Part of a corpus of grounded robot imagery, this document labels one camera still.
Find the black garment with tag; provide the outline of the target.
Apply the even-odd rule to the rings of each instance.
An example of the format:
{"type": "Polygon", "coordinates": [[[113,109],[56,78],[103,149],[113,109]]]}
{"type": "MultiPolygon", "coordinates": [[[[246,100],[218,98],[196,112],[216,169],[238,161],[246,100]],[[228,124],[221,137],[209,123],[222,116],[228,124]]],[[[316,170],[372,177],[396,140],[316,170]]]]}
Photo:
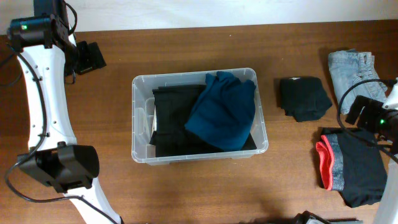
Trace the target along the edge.
{"type": "MultiPolygon", "coordinates": [[[[150,144],[155,146],[157,157],[225,152],[185,129],[190,112],[205,88],[206,85],[161,86],[153,91],[157,126],[150,144]]],[[[255,148],[250,133],[240,151],[255,148]]]]}

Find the blue cloth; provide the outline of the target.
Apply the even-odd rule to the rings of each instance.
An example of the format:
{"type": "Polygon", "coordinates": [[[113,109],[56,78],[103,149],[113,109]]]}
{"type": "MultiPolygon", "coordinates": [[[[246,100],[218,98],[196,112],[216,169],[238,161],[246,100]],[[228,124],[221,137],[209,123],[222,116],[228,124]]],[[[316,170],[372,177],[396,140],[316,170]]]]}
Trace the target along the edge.
{"type": "Polygon", "coordinates": [[[225,152],[241,150],[255,117],[256,85],[222,71],[207,73],[205,83],[185,129],[225,152]]]}

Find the black shorts with red trim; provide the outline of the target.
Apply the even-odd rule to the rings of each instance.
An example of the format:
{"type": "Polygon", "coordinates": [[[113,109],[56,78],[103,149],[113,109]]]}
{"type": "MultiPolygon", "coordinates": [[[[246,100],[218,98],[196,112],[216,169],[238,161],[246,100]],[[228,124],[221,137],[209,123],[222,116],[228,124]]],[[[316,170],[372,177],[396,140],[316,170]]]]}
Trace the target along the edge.
{"type": "Polygon", "coordinates": [[[381,201],[387,172],[378,149],[341,128],[323,128],[315,149],[324,189],[339,192],[350,208],[381,201]]]}

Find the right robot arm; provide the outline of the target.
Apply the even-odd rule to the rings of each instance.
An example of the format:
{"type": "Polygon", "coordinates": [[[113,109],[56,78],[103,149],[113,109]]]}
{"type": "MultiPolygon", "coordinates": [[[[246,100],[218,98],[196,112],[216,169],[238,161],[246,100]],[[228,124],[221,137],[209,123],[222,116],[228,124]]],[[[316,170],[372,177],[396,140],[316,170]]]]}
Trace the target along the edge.
{"type": "Polygon", "coordinates": [[[386,188],[373,223],[397,223],[397,79],[369,79],[360,81],[343,94],[338,107],[337,120],[344,131],[366,146],[375,147],[390,158],[386,188]],[[347,94],[357,86],[371,82],[381,82],[392,88],[387,100],[382,103],[364,96],[357,96],[345,122],[355,124],[360,129],[377,134],[380,140],[389,141],[390,144],[379,144],[378,141],[368,141],[346,128],[340,120],[340,108],[347,94]]]}

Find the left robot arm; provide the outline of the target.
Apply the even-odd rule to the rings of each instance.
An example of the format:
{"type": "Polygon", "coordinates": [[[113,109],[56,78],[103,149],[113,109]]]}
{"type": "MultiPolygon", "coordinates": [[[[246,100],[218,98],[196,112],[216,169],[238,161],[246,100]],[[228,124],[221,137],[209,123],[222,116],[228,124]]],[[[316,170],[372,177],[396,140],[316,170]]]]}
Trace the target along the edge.
{"type": "Polygon", "coordinates": [[[66,77],[106,65],[97,43],[76,41],[71,12],[63,0],[34,0],[34,15],[14,19],[8,28],[30,116],[29,151],[17,157],[15,167],[53,188],[59,200],[70,200],[85,222],[121,223],[100,186],[96,149],[77,143],[68,115],[66,77]]]}

